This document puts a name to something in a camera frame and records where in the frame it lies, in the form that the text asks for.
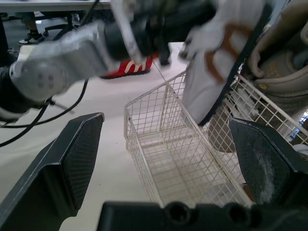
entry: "red shoe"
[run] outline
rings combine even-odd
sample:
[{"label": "red shoe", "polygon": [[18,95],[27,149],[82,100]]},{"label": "red shoe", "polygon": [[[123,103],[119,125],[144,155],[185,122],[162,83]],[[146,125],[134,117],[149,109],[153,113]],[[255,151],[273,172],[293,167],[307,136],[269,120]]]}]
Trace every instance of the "red shoe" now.
[{"label": "red shoe", "polygon": [[134,61],[128,60],[121,63],[117,72],[103,76],[103,79],[120,78],[123,76],[142,75],[150,72],[153,60],[152,57],[147,57],[145,62],[135,64]]}]

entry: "black shoe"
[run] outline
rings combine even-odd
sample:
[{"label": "black shoe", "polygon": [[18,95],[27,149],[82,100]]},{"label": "black shoe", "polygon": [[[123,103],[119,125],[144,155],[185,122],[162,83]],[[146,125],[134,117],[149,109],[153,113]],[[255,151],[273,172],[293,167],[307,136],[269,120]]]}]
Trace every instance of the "black shoe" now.
[{"label": "black shoe", "polygon": [[0,13],[0,17],[1,17],[2,21],[9,20],[9,16],[8,16],[7,13]]},{"label": "black shoe", "polygon": [[25,39],[20,40],[18,42],[18,44],[21,45],[21,46],[23,46],[23,45],[32,45],[32,44],[39,43],[39,42],[41,42],[43,40],[44,40],[44,37],[41,34],[29,33],[28,36]]}]

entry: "white table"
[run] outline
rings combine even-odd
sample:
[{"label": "white table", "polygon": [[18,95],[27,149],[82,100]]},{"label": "white table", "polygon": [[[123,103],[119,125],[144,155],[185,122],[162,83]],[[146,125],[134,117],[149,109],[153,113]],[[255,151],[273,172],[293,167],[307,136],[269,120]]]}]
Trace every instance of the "white table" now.
[{"label": "white table", "polygon": [[[88,10],[94,0],[0,0],[1,12],[34,11],[83,11]],[[110,0],[100,0],[96,9],[109,9]]]}]

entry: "person's leg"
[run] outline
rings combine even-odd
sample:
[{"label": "person's leg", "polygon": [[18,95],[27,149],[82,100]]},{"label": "person's leg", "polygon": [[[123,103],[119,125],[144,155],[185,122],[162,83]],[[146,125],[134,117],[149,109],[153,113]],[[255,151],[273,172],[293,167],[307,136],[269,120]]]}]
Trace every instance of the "person's leg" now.
[{"label": "person's leg", "polygon": [[31,45],[42,41],[43,36],[38,32],[38,28],[35,23],[35,15],[33,12],[16,13],[15,15],[16,17],[22,18],[30,30],[28,36],[18,42],[19,45]]}]

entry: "basket grid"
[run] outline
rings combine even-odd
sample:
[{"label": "basket grid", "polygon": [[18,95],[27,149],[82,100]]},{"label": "basket grid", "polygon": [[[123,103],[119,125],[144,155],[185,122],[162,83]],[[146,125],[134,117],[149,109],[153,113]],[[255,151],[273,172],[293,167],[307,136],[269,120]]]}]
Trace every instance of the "basket grid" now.
[{"label": "basket grid", "polygon": [[182,201],[224,205],[253,202],[236,156],[230,116],[272,126],[290,142],[290,135],[307,144],[308,132],[273,104],[249,81],[236,78],[232,90],[203,128],[198,128],[181,104],[185,73],[129,103],[125,138],[151,201],[166,205]]}]

